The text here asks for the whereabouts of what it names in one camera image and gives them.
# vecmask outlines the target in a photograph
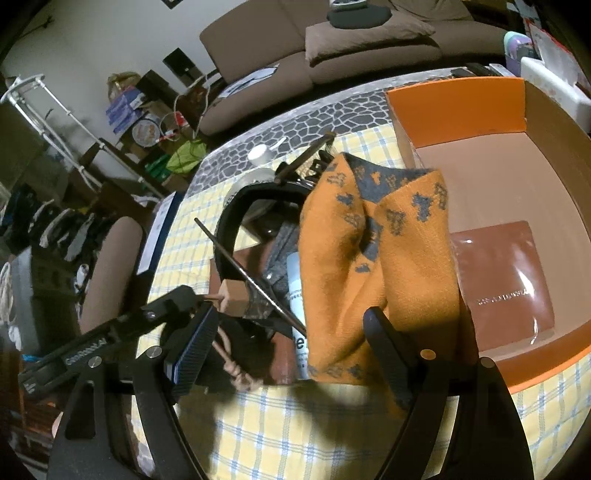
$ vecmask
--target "open cardboard box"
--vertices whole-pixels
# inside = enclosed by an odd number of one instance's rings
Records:
[[[387,92],[407,167],[438,168],[450,232],[526,220],[548,284],[554,331],[480,355],[513,393],[591,351],[591,140],[519,78],[440,80]]]

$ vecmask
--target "dark cushion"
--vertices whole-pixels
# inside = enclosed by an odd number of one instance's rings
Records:
[[[278,0],[248,0],[199,35],[228,83],[304,51],[304,38]]]
[[[328,22],[306,28],[306,60],[314,66],[322,60],[356,51],[395,45],[432,35],[435,29],[406,12],[394,11],[384,25],[374,28],[343,30]]]
[[[279,0],[279,2],[302,38],[306,37],[306,27],[326,22],[326,15],[330,11],[329,0]]]
[[[472,20],[462,0],[390,0],[390,3],[421,20]]]
[[[357,10],[343,10],[339,12],[330,11],[326,19],[335,28],[347,30],[354,28],[373,28],[384,25],[392,16],[388,7],[368,5]]]
[[[431,22],[435,41],[445,57],[461,57],[474,54],[504,55],[503,38],[506,30],[493,25],[473,21]]]
[[[304,52],[290,55],[277,63],[277,70],[267,80],[215,103],[201,121],[201,132],[205,135],[223,132],[248,115],[312,90]]]
[[[441,51],[436,46],[409,42],[405,45],[359,51],[321,61],[312,68],[308,67],[308,71],[314,83],[322,84],[368,72],[421,65],[440,58]]]

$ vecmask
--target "orange scarf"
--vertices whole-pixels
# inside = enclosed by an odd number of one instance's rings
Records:
[[[417,351],[456,356],[460,295],[441,172],[339,155],[306,200],[298,250],[315,380],[381,381],[363,334],[371,306]]]

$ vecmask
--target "throw pillow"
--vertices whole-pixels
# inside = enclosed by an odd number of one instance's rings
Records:
[[[384,25],[359,30],[342,30],[329,22],[306,28],[306,60],[311,67],[332,57],[369,50],[396,41],[433,35],[435,28],[406,12],[393,11]]]
[[[390,0],[390,3],[424,21],[473,20],[462,0]]]

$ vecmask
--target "wooden block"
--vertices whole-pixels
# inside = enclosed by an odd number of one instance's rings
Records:
[[[220,312],[230,317],[242,317],[249,304],[246,284],[239,280],[224,280],[218,292],[223,296],[220,302]]]

